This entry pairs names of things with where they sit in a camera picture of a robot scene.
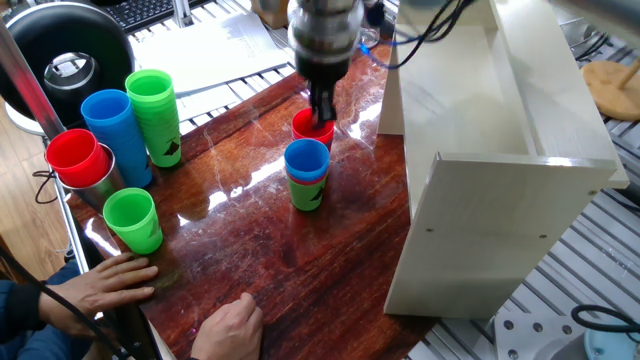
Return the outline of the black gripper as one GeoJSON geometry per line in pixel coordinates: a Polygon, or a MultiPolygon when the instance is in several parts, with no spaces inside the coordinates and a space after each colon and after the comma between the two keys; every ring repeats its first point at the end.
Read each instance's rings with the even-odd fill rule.
{"type": "MultiPolygon", "coordinates": [[[[350,60],[342,60],[336,63],[324,64],[305,57],[295,56],[296,71],[311,83],[334,86],[348,72],[350,60]]],[[[310,87],[310,107],[312,109],[311,121],[313,123],[336,120],[334,106],[334,89],[310,87]]]]}

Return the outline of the person's right hand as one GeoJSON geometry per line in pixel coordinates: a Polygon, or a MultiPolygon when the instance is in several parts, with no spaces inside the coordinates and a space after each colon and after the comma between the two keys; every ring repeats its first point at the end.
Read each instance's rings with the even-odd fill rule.
{"type": "Polygon", "coordinates": [[[202,324],[191,357],[198,360],[258,360],[263,333],[263,312],[253,296],[223,305],[202,324]]]}

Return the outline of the person's left hand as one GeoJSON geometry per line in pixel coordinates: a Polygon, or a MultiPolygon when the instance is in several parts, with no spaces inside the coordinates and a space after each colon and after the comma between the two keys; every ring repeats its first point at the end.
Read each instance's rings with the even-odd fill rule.
{"type": "MultiPolygon", "coordinates": [[[[147,258],[123,253],[103,261],[87,273],[61,285],[48,285],[48,288],[93,320],[98,312],[149,298],[154,288],[142,286],[142,283],[155,278],[158,272],[158,267],[150,265],[147,258]]],[[[87,325],[49,295],[40,295],[38,311],[41,321],[63,333],[76,338],[97,338],[87,325]]]]}

